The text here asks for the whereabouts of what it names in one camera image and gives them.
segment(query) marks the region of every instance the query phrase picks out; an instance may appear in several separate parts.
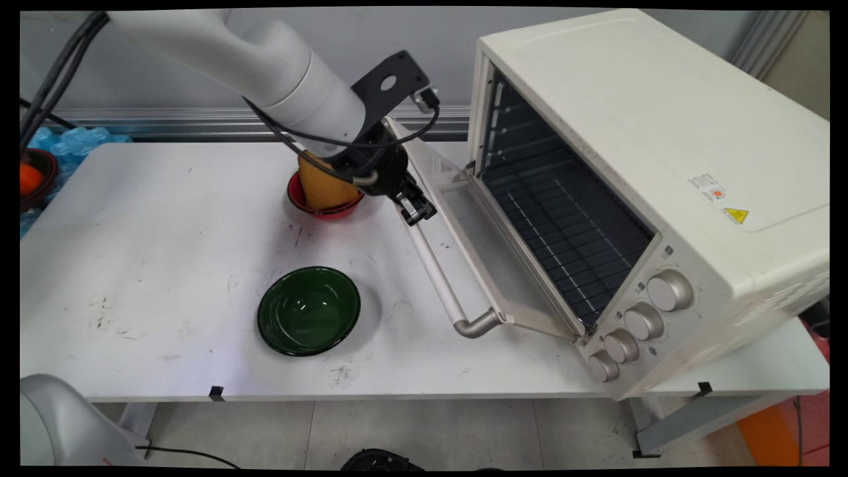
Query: label sticker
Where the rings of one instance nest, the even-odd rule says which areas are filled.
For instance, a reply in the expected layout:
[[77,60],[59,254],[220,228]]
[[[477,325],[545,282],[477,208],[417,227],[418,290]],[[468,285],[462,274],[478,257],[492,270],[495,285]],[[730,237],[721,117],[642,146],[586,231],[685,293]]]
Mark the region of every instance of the label sticker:
[[740,225],[745,222],[745,218],[748,216],[747,210],[725,208],[724,211],[727,212],[730,217],[737,221]]
[[701,174],[691,177],[689,183],[692,187],[698,190],[701,195],[712,203],[724,200],[728,197],[728,191],[722,187],[722,184],[710,174]]
[[748,219],[750,209],[745,207],[744,199],[728,191],[712,174],[692,176],[687,179],[687,182],[731,223],[737,226],[745,225],[743,228],[747,228],[748,224],[745,220]]

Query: red bowl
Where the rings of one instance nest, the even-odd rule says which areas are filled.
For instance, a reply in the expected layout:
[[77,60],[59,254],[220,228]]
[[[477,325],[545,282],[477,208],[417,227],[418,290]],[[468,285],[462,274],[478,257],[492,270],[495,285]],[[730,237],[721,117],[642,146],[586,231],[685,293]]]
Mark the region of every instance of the red bowl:
[[20,198],[20,213],[23,214],[39,205],[53,190],[56,176],[59,174],[59,163],[52,154],[41,149],[27,149],[20,163],[35,167],[44,176],[36,190]]
[[315,210],[306,206],[306,194],[304,194],[304,185],[300,183],[300,173],[295,172],[291,179],[288,180],[288,199],[298,209],[315,216],[322,221],[337,221],[344,219],[354,212],[356,206],[359,205],[365,194],[360,192],[359,197],[347,204],[340,205],[334,209]]

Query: white table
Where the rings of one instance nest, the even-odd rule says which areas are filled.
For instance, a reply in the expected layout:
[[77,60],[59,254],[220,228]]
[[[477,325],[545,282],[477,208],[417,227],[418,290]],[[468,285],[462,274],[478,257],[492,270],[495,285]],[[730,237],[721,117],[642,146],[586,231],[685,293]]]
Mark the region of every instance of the white table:
[[[464,143],[434,143],[464,162]],[[391,202],[348,219],[295,209],[297,169],[279,143],[106,144],[20,243],[20,376],[49,373],[91,401],[595,397],[564,340],[500,326],[477,340],[450,325]],[[488,305],[440,216],[423,230],[469,317]],[[327,353],[268,348],[256,310],[287,272],[348,274],[362,299]],[[794,320],[647,396],[790,396],[829,387]]]

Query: yellow warning sticker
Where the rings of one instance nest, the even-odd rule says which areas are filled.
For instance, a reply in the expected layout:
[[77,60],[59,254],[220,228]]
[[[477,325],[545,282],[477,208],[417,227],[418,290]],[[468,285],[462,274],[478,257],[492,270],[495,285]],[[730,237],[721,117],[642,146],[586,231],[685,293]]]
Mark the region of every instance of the yellow warning sticker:
[[727,212],[731,216],[731,218],[733,218],[740,224],[745,222],[745,218],[748,216],[747,210],[725,208],[724,211]]

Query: black tape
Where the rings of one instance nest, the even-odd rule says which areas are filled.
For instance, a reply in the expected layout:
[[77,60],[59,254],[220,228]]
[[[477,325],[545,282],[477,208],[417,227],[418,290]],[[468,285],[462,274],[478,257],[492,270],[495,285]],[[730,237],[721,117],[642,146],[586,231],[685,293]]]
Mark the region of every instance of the black tape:
[[658,459],[662,457],[661,454],[642,454],[641,451],[633,451],[634,459]]
[[224,397],[221,394],[224,392],[224,386],[212,386],[209,391],[209,398],[214,402],[224,402]]
[[702,396],[706,396],[706,395],[708,395],[712,392],[712,386],[710,386],[709,381],[698,383],[698,388],[700,389],[700,391],[698,391],[698,394],[696,394],[692,397],[702,397]]

